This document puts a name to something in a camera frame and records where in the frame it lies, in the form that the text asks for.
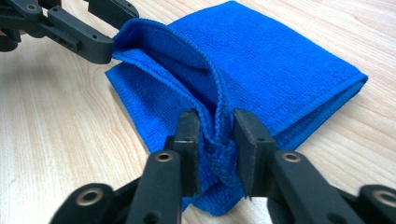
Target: folded cloth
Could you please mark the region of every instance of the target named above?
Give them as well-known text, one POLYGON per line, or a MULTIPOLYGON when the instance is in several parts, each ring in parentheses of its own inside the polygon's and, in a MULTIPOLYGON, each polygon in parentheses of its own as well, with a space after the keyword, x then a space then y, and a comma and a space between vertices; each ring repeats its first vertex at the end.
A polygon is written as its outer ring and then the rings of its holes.
POLYGON ((176 132, 178 115, 201 120, 201 198, 219 216, 243 196, 232 112, 255 113, 280 149, 296 149, 367 80, 357 68, 287 26, 236 2, 169 25, 133 19, 114 38, 122 63, 107 77, 150 152, 176 132))

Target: wooden table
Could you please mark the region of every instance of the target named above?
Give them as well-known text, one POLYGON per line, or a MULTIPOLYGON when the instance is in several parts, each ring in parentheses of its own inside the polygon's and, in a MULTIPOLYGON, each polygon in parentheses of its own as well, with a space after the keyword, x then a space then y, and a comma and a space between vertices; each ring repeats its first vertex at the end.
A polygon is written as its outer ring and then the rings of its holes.
MULTIPOLYGON (((223 2, 134 1, 141 17, 169 23, 223 2)), ((287 24, 356 65, 362 91, 299 147, 329 182, 356 194, 361 185, 396 189, 396 3, 392 0, 240 1, 287 24)), ((64 1, 73 15, 117 31, 64 1)), ((22 37, 0 53, 0 223, 46 223, 74 189, 114 189, 139 177, 148 153, 104 72, 47 38, 22 37)), ((223 217, 193 207, 183 223, 268 223, 265 200, 242 200, 223 217)))

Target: microfiber towel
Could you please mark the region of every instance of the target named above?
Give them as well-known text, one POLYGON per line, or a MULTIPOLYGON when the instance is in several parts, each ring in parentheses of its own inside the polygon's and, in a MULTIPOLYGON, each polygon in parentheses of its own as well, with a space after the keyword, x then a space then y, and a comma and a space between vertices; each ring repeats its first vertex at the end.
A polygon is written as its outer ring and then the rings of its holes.
POLYGON ((236 2, 169 25, 133 19, 114 37, 106 72, 148 150, 161 150, 178 116, 201 121, 202 197, 183 198, 219 216, 243 196, 232 140, 233 110, 256 114, 279 149, 294 150, 354 96, 367 76, 282 23, 236 2))

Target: blue towel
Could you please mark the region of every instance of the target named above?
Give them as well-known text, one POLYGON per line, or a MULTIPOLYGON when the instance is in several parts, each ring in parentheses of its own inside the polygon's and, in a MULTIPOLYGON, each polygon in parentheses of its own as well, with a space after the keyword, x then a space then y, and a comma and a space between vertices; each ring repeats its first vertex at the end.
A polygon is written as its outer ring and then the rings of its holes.
POLYGON ((195 108, 203 140, 202 198, 219 216, 243 196, 231 139, 233 109, 256 115, 280 149, 296 149, 364 85, 367 76, 287 26, 236 2, 169 25, 133 19, 114 38, 122 63, 107 77, 150 152, 195 108))

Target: tabletop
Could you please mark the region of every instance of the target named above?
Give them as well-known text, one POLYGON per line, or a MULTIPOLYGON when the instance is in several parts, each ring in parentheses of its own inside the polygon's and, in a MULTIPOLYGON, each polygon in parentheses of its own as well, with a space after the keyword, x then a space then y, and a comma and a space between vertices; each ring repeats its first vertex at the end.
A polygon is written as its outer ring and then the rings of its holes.
MULTIPOLYGON (((223 0, 131 1, 140 16, 170 23, 223 0)), ((324 177, 349 193, 396 189, 396 2, 241 0, 369 77, 361 92, 299 148, 324 177)), ((102 33, 117 30, 83 1, 63 7, 102 33)), ((66 197, 88 183, 118 189, 139 177, 148 151, 105 71, 48 38, 22 37, 0 53, 0 223, 48 223, 66 197)), ((193 206, 183 223, 271 223, 265 199, 241 200, 212 217, 193 206)))

